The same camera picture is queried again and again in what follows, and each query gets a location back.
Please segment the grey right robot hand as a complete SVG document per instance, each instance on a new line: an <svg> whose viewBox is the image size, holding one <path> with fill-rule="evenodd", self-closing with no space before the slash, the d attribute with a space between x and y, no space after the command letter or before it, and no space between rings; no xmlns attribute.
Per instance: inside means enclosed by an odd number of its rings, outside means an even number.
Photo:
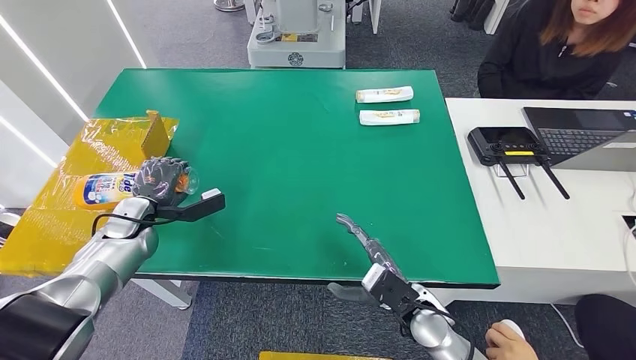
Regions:
<svg viewBox="0 0 636 360"><path fill-rule="evenodd" d="M402 281L408 282L395 261L377 238L370 237L354 220L346 214L337 213L336 222L345 226L348 233L354 235L365 249L372 265L377 264L394 273ZM373 304L374 300L366 288L341 286L338 283L329 283L327 289L337 299L362 304Z"/></svg>

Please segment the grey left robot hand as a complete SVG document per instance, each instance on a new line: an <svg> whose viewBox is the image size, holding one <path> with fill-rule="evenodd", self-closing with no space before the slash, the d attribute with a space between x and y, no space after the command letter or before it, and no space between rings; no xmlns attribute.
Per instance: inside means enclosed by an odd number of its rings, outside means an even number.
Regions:
<svg viewBox="0 0 636 360"><path fill-rule="evenodd" d="M177 157L151 157L136 172L132 194L159 206L177 206L188 196L189 162Z"/></svg>

